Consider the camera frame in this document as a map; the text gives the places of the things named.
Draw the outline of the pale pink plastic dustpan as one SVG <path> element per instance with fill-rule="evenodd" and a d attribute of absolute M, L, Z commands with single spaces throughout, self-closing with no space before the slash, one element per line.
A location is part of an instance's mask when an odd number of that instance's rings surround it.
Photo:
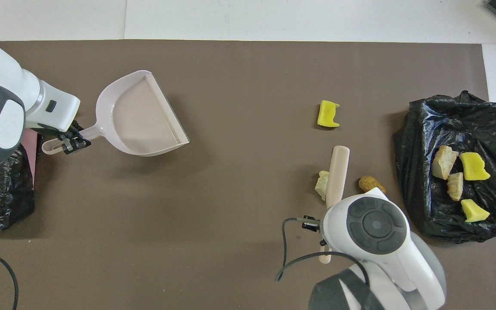
<path fill-rule="evenodd" d="M 143 157 L 161 155 L 189 143 L 183 126 L 153 73 L 139 70 L 110 83 L 95 105 L 95 124 L 81 130 L 92 141 L 104 137 L 116 149 Z M 42 150 L 63 152 L 61 139 L 45 141 Z"/>

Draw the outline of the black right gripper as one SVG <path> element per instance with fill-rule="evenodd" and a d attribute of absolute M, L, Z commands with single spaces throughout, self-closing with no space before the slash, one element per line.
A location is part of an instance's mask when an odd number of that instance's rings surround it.
<path fill-rule="evenodd" d="M 321 220 L 309 215 L 304 215 L 302 218 L 302 228 L 319 233 L 321 230 Z"/>

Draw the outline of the large yellow sponge chunk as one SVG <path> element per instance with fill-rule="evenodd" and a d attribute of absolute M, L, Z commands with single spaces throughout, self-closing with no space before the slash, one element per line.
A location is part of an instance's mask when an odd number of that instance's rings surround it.
<path fill-rule="evenodd" d="M 490 178 L 485 169 L 484 159 L 476 152 L 463 152 L 459 155 L 463 165 L 463 178 L 468 181 L 482 181 Z"/>

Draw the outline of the large pale foam scrap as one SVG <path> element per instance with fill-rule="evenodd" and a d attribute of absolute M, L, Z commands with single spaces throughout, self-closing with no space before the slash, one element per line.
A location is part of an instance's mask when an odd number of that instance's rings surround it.
<path fill-rule="evenodd" d="M 440 146 L 433 157 L 431 174 L 447 180 L 458 156 L 459 152 L 454 151 L 450 146 Z"/>

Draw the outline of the brown table mat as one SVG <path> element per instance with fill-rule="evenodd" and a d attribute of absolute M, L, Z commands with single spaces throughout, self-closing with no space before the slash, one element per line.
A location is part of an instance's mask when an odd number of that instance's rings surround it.
<path fill-rule="evenodd" d="M 274 281 L 281 223 L 320 217 L 332 149 L 351 149 L 346 194 L 372 175 L 402 205 L 392 135 L 412 101 L 489 100 L 480 45 L 93 40 L 0 42 L 81 100 L 82 126 L 111 82 L 152 72 L 190 142 L 138 157 L 104 139 L 41 155 L 34 213 L 0 232 L 17 310 L 306 310 L 350 266 L 311 258 Z M 339 104 L 337 128 L 317 125 Z"/>

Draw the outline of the small pale foam scrap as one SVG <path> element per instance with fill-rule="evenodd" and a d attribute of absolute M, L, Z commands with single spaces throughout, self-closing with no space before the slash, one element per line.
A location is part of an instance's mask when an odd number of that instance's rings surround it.
<path fill-rule="evenodd" d="M 450 174 L 447 177 L 447 194 L 454 202 L 461 200 L 463 193 L 463 172 Z"/>

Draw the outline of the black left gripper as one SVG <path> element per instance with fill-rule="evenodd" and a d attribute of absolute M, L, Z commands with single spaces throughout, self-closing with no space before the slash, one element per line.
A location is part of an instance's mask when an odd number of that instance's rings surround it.
<path fill-rule="evenodd" d="M 61 139 L 63 143 L 63 152 L 65 154 L 71 154 L 78 149 L 85 149 L 86 147 L 91 146 L 91 142 L 81 135 L 81 126 L 77 121 L 73 121 L 66 131 L 59 131 L 50 126 L 31 129 L 42 136 Z"/>

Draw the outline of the yellow sponge chunk green edge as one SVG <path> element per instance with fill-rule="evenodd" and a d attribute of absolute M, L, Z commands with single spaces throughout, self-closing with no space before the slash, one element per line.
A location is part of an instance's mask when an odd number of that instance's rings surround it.
<path fill-rule="evenodd" d="M 481 208 L 472 199 L 462 199 L 461 207 L 466 216 L 465 222 L 467 223 L 474 223 L 485 220 L 488 219 L 488 217 L 490 216 L 490 212 Z"/>

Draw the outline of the beige hand brush black bristles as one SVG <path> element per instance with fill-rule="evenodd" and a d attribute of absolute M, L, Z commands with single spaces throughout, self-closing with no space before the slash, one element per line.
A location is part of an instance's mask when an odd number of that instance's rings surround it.
<path fill-rule="evenodd" d="M 329 166 L 329 180 L 325 192 L 325 206 L 329 210 L 343 199 L 350 149 L 345 146 L 333 147 Z"/>

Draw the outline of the orange brown fried nugget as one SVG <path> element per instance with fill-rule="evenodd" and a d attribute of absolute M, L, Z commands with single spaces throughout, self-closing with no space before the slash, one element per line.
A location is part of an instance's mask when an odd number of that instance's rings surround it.
<path fill-rule="evenodd" d="M 382 193 L 387 194 L 387 190 L 384 188 L 382 183 L 380 183 L 371 175 L 364 175 L 363 177 L 360 177 L 360 179 L 358 180 L 358 186 L 364 192 L 368 192 L 374 188 L 378 188 Z"/>

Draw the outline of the black bag lined bin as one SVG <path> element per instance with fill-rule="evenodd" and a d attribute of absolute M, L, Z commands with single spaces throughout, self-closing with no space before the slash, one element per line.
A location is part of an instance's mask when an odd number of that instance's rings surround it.
<path fill-rule="evenodd" d="M 496 102 L 467 91 L 457 97 L 433 96 L 410 102 L 405 122 L 393 136 L 396 169 L 408 216 L 425 236 L 461 244 L 496 237 Z M 447 192 L 447 181 L 432 175 L 441 146 L 474 152 L 490 175 L 464 181 L 462 199 L 473 200 L 488 218 L 467 222 L 461 203 Z"/>

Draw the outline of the pink bin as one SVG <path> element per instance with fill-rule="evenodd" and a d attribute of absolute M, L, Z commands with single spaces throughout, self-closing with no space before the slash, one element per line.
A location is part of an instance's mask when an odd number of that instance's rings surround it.
<path fill-rule="evenodd" d="M 25 129 L 22 134 L 20 144 L 26 151 L 29 161 L 30 173 L 32 176 L 33 185 L 35 185 L 35 169 L 37 159 L 37 140 L 38 133 L 32 129 Z"/>

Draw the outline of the yellow notched sponge piece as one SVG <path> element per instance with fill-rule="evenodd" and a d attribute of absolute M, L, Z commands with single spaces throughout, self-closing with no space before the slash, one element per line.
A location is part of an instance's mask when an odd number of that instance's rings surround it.
<path fill-rule="evenodd" d="M 328 128 L 339 127 L 339 123 L 334 121 L 337 108 L 339 108 L 339 104 L 328 100 L 322 100 L 321 103 L 319 104 L 317 125 Z"/>

